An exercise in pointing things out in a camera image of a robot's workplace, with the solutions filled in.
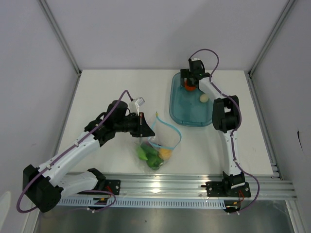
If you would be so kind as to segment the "orange tomato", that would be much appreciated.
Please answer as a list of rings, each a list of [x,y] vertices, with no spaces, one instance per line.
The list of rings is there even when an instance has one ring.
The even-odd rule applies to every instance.
[[[189,86],[187,84],[187,81],[184,82],[184,88],[185,88],[186,91],[189,91],[189,92],[193,92],[193,91],[196,90],[196,87],[195,86]]]

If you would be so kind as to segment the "green cucumber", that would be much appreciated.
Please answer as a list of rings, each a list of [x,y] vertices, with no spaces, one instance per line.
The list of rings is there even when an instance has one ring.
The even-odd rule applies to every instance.
[[[143,161],[148,161],[149,158],[158,156],[158,151],[153,147],[142,144],[137,146],[138,158]]]

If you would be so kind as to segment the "clear zip top bag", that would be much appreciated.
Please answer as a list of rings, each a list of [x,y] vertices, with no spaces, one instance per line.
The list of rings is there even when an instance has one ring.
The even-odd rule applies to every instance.
[[[135,142],[135,153],[146,172],[158,171],[172,157],[182,140],[181,132],[155,113],[148,121],[154,136],[140,138]]]

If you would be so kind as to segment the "white egg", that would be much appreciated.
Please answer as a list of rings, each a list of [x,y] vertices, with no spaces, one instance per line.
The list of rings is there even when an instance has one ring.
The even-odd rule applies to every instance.
[[[209,97],[208,97],[207,94],[202,94],[202,95],[200,96],[199,100],[200,100],[201,103],[205,103],[205,102],[208,102]]]

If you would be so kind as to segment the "yellow lemon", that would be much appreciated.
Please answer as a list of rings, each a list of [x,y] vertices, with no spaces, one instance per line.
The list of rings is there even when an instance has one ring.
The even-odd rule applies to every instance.
[[[173,150],[166,149],[166,148],[160,148],[158,155],[162,160],[168,161],[170,157],[172,156],[172,153],[173,153]]]

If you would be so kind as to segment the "green bell pepper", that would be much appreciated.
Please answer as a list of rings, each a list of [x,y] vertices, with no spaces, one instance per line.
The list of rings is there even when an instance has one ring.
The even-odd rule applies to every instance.
[[[159,170],[160,167],[164,164],[164,160],[162,160],[158,155],[157,156],[150,156],[146,161],[149,168],[152,170]]]

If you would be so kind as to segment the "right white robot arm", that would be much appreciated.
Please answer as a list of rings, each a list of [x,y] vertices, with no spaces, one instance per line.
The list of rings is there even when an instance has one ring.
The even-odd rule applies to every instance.
[[[241,125],[241,111],[237,96],[229,96],[222,92],[212,81],[212,75],[206,72],[200,59],[189,59],[189,68],[180,70],[183,87],[194,87],[206,94],[213,101],[212,125],[222,140],[225,156],[223,179],[208,196],[232,197],[245,185],[245,177],[240,164],[237,146],[237,129]]]

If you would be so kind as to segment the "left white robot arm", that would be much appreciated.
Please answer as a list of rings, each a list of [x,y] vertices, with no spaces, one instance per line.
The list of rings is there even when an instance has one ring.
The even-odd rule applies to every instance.
[[[65,175],[87,155],[113,139],[116,133],[130,133],[136,138],[154,136],[144,113],[139,110],[144,102],[142,97],[129,104],[121,100],[113,101],[106,112],[85,126],[72,146],[38,167],[28,165],[24,168],[22,193],[43,213],[53,209],[67,196],[102,193],[106,178],[95,168],[68,179]]]

